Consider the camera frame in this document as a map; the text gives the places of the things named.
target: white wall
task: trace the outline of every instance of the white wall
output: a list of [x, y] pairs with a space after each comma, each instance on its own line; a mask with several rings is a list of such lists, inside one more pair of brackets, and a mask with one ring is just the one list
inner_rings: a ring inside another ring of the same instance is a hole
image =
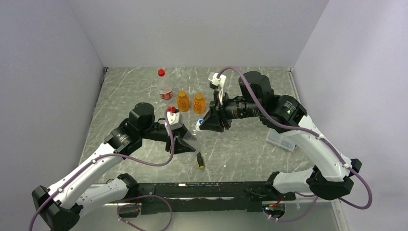
[[[352, 230], [406, 230], [408, 3], [331, 0], [294, 67], [302, 103], [341, 152], [363, 162], [368, 210]], [[361, 183], [346, 198], [363, 205]]]
[[328, 0], [70, 0], [104, 66], [293, 66]]
[[0, 1], [0, 230], [27, 230], [33, 189], [78, 165], [101, 77], [68, 1]]

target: plastic bottle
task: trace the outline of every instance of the plastic bottle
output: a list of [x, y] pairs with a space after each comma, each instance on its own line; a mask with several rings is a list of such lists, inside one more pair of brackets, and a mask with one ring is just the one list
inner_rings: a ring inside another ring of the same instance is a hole
[[186, 92], [181, 90], [178, 92], [177, 96], [177, 106], [179, 107], [178, 109], [182, 112], [186, 112], [190, 108], [190, 100], [189, 97], [187, 96]]
[[165, 71], [163, 69], [160, 69], [157, 73], [159, 75], [157, 89], [159, 90], [160, 98], [169, 100], [173, 97], [173, 89], [171, 88], [170, 80], [165, 76]]
[[193, 100], [194, 111], [198, 114], [205, 112], [205, 99], [202, 93], [195, 94]]

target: orange juice bottle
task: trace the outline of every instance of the orange juice bottle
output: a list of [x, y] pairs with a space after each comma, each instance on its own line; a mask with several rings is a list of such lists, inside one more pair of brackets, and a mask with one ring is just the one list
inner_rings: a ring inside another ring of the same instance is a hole
[[193, 100], [194, 111], [198, 114], [201, 114], [205, 111], [205, 99], [202, 93], [195, 94]]
[[187, 96], [186, 92], [183, 90], [178, 92], [177, 106], [179, 107], [178, 109], [182, 112], [186, 112], [190, 108], [189, 97]]

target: white plastic container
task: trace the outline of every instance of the white plastic container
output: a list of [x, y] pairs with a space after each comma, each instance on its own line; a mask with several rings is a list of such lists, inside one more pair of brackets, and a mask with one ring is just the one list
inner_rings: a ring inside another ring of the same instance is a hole
[[267, 141], [277, 145], [289, 152], [293, 151], [296, 144], [289, 138], [280, 135], [275, 129], [270, 129], [267, 134]]
[[159, 90], [160, 98], [169, 100], [173, 97], [173, 88], [171, 87], [168, 76], [165, 75], [165, 71], [160, 69], [158, 72], [157, 89]]

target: purple tube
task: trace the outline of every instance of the purple tube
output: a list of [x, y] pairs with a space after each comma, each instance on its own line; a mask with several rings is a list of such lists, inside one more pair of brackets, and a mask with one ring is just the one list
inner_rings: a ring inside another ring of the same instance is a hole
[[[168, 221], [167, 225], [166, 225], [163, 229], [161, 229], [160, 231], [166, 230], [166, 229], [170, 226], [171, 221], [173, 220], [173, 210], [171, 209], [170, 204], [169, 204], [163, 197], [160, 197], [160, 196], [157, 196], [157, 195], [144, 195], [144, 196], [137, 196], [137, 197], [133, 197], [133, 198], [128, 198], [128, 199], [126, 199], [126, 200], [127, 200], [127, 201], [131, 201], [131, 200], [137, 200], [137, 199], [145, 198], [145, 197], [155, 197], [155, 198], [158, 198], [158, 199], [164, 201], [165, 204], [167, 205], [168, 209], [170, 210], [170, 220]], [[138, 229], [138, 230], [140, 230], [140, 231], [146, 231], [146, 230], [144, 230], [144, 229], [142, 229], [142, 228], [140, 228], [140, 227], [134, 225], [134, 224], [131, 223], [131, 222], [128, 222], [127, 220], [125, 220], [125, 219], [123, 219], [123, 218], [121, 218], [121, 217], [119, 216], [120, 210], [121, 210], [123, 207], [129, 207], [129, 206], [130, 206], [130, 204], [129, 204], [129, 205], [122, 205], [122, 206], [120, 206], [120, 207], [118, 208], [118, 210], [117, 210], [117, 217], [119, 218], [119, 220], [121, 220], [122, 222], [124, 222], [124, 223], [130, 225], [131, 227], [134, 227], [135, 229]]]

